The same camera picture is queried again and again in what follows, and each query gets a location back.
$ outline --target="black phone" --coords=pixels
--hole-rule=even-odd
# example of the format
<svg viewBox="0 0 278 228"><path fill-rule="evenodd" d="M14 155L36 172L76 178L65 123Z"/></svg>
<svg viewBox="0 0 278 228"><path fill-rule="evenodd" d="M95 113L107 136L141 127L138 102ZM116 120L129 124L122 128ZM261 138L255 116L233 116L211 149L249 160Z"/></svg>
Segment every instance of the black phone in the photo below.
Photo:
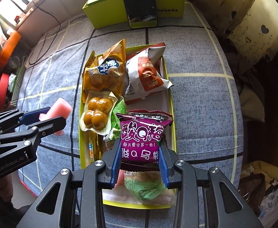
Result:
<svg viewBox="0 0 278 228"><path fill-rule="evenodd" d="M123 0L131 28L157 26L156 0Z"/></svg>

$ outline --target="green box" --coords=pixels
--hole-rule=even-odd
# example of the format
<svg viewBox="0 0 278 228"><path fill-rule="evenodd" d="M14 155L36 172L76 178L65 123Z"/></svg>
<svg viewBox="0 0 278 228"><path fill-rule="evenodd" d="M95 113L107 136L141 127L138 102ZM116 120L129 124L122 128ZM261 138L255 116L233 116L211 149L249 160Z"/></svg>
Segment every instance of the green box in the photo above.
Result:
<svg viewBox="0 0 278 228"><path fill-rule="evenodd" d="M184 0L156 0L158 17L182 18ZM95 29L127 22L123 0L88 0L83 11Z"/></svg>

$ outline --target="candy bag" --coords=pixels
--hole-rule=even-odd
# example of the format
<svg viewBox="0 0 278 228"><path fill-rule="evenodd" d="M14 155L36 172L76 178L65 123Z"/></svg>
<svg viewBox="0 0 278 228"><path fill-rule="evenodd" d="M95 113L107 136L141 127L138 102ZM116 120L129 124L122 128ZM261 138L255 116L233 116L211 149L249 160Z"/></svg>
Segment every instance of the candy bag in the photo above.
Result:
<svg viewBox="0 0 278 228"><path fill-rule="evenodd" d="M113 45L98 58L93 51L82 74L82 101L85 103L88 92L110 90L120 97L125 71L125 39Z"/></svg>
<svg viewBox="0 0 278 228"><path fill-rule="evenodd" d="M158 142L165 127L173 123L172 116L162 111L153 111L151 116L148 111L140 111L132 115L116 113L121 127L122 161L132 164L158 161ZM153 114L163 114L165 118L156 118Z"/></svg>
<svg viewBox="0 0 278 228"><path fill-rule="evenodd" d="M169 89L173 84L163 79L155 68L155 64L162 57L165 44L147 48L134 55L126 62L129 85L124 99L127 104L131 101L146 99L152 93Z"/></svg>

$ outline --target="black cable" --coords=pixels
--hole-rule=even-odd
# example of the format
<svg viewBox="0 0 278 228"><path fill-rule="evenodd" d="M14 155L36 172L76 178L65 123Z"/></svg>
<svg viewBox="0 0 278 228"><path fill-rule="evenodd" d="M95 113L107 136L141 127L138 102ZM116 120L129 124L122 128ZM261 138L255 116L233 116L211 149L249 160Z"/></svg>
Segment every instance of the black cable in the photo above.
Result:
<svg viewBox="0 0 278 228"><path fill-rule="evenodd" d="M38 54L38 56L37 56L37 59L39 58L39 56L40 56L40 54L41 54L41 52L42 52L42 49L43 49L43 47L44 47L44 45L45 45L45 41L46 41L47 35L48 35L48 33L47 33L46 36L45 36L45 40L43 41L43 45L42 45L42 47L41 47L41 49L40 49L40 52L39 52L39 54ZM29 75L27 84L26 84L25 89L24 89L24 99L23 99L23 102L22 102L22 105L21 105L21 111L23 110L23 104L24 104L25 95L26 95L26 88L27 88L27 86L28 86L28 83L29 83L30 77L31 77L31 75L32 75L32 71L33 71L33 69L34 69L34 66L33 66L32 69L31 69L31 72L30 72L30 75Z"/></svg>
<svg viewBox="0 0 278 228"><path fill-rule="evenodd" d="M52 46L54 40L56 39L56 37L57 37L59 31L61 30L61 23L58 21L57 18L55 18L55 16L53 16L53 15L50 14L50 13L48 13L48 12L45 11L44 9L40 8L37 4L35 4L34 1L32 1L32 2L34 3L34 5L35 5L38 9L40 9L40 10L43 11L44 13L49 14L50 16L52 16L52 17L59 23L59 30L56 32L56 35L54 36L54 38L53 38L51 44L49 45L49 47L48 47L48 49L45 51L45 53L44 53L39 59L37 59L34 63L30 63L30 59L29 59L29 60L28 60L29 65L34 65L34 64L36 64L39 60L42 59L43 56L45 56L45 54L49 51L50 47Z"/></svg>

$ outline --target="curtain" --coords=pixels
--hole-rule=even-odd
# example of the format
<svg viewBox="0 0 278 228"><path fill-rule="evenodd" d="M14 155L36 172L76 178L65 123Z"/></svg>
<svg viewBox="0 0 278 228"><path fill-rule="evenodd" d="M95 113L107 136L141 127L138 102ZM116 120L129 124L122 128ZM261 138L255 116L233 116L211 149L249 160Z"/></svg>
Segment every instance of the curtain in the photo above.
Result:
<svg viewBox="0 0 278 228"><path fill-rule="evenodd" d="M250 64L272 60L278 52L278 3L275 0L189 0L219 39L230 39Z"/></svg>

